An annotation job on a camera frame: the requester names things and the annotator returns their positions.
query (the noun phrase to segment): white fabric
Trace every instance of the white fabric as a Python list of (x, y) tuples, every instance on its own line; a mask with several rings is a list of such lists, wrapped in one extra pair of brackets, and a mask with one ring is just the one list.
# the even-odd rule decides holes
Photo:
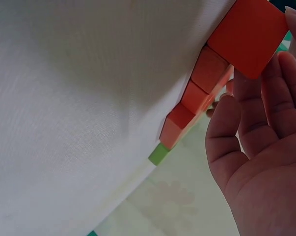
[(0, 0), (0, 236), (99, 223), (233, 2)]

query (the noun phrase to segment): palm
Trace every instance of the palm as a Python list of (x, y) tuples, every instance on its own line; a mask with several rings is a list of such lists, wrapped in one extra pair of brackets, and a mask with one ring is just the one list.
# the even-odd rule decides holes
[(274, 56), (262, 80), (236, 72), (234, 96), (221, 99), (208, 128), (211, 172), (242, 235), (296, 235), (295, 59)]

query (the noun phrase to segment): toy block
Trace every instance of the toy block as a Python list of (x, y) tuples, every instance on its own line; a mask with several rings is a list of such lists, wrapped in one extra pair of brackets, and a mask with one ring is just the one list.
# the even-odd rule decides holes
[(159, 144), (149, 156), (149, 160), (152, 162), (152, 164), (158, 166), (168, 154), (169, 150), (163, 144)]
[(197, 115), (203, 111), (204, 105), (208, 99), (209, 94), (199, 88), (192, 80), (189, 80), (181, 103), (188, 110)]
[(227, 85), (227, 82), (230, 80), (233, 73), (234, 73), (234, 67), (230, 65), (225, 71), (223, 77), (220, 79), (218, 84), (213, 89), (212, 96), (216, 97), (222, 91), (224, 86)]
[(226, 60), (205, 46), (200, 52), (191, 79), (203, 91), (210, 94), (228, 66), (229, 63)]
[(242, 74), (257, 79), (288, 32), (285, 15), (267, 0), (237, 0), (208, 45)]
[(207, 100), (207, 102), (204, 104), (203, 106), (203, 111), (207, 111), (208, 108), (211, 106), (211, 104), (215, 101), (215, 96), (210, 95), (209, 99)]
[(88, 236), (98, 236), (94, 231), (88, 234)]
[(181, 103), (167, 115), (160, 135), (161, 143), (171, 150), (196, 122), (198, 116), (184, 107)]

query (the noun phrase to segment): wooden block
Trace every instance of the wooden block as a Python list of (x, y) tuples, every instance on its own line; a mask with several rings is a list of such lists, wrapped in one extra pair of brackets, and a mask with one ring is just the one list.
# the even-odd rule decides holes
[(227, 70), (224, 72), (224, 75), (218, 82), (218, 84), (215, 86), (215, 88), (212, 91), (212, 96), (216, 97), (226, 86), (227, 82), (230, 80), (232, 74), (234, 73), (234, 67), (230, 65)]
[(190, 80), (185, 89), (181, 103), (192, 113), (199, 114), (203, 111), (205, 103), (209, 99), (209, 94), (199, 88)]
[(167, 115), (160, 135), (161, 143), (171, 150), (194, 124), (198, 116), (181, 103)]
[(208, 45), (242, 74), (257, 79), (287, 32), (284, 13), (267, 0), (237, 0)]
[(207, 109), (211, 106), (211, 104), (215, 101), (215, 97), (213, 95), (210, 95), (209, 99), (207, 100), (207, 102), (205, 103), (205, 105), (203, 106), (203, 111), (207, 111)]
[(155, 165), (158, 166), (169, 154), (169, 150), (163, 145), (159, 144), (156, 149), (149, 156), (149, 160)]
[(203, 91), (210, 94), (228, 66), (229, 63), (226, 60), (205, 46), (200, 52), (191, 79)]

